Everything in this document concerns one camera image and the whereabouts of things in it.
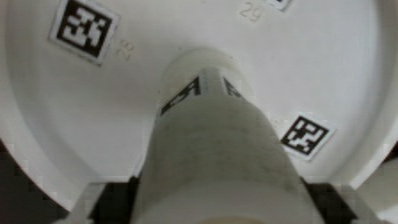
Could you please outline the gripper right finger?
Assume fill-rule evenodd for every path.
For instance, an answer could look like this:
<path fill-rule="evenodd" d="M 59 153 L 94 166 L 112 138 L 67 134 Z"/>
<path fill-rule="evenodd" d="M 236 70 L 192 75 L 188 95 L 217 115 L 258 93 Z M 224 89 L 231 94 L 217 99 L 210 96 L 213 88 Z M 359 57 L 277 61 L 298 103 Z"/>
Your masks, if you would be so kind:
<path fill-rule="evenodd" d="M 350 186 L 302 183 L 325 224 L 385 224 Z"/>

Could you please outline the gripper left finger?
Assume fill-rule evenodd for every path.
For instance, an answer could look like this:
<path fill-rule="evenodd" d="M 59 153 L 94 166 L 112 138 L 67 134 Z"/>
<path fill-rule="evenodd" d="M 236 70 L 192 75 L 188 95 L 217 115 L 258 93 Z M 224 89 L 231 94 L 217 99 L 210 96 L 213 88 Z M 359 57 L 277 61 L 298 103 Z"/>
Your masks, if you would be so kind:
<path fill-rule="evenodd" d="M 130 224 L 140 178 L 87 185 L 69 215 L 55 224 Z"/>

